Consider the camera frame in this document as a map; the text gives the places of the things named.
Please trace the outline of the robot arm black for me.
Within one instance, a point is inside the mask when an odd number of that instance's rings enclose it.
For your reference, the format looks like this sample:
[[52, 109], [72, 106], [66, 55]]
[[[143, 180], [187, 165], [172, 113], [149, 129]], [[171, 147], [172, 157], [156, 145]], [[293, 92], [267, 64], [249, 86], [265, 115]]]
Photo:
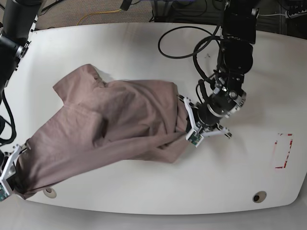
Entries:
[[[45, 3], [44, 0], [8, 0], [4, 8], [3, 21], [0, 23], [0, 102], [4, 104], [9, 121], [3, 116], [0, 117], [0, 131], [3, 132], [5, 126], [9, 126], [12, 132], [8, 139], [0, 139], [1, 147], [13, 143], [17, 136], [13, 114], [4, 89], [28, 50], [29, 36], [35, 29]], [[25, 145], [16, 144], [12, 152], [0, 152], [1, 202], [13, 195], [15, 161], [25, 151]]]
[[242, 84], [253, 65], [258, 4], [257, 0], [225, 2], [221, 35], [213, 37], [220, 41], [217, 69], [213, 76], [199, 80], [196, 86], [202, 95], [199, 102], [179, 96], [188, 113], [186, 140], [195, 147], [206, 137], [232, 136], [220, 121], [239, 111], [246, 101]]

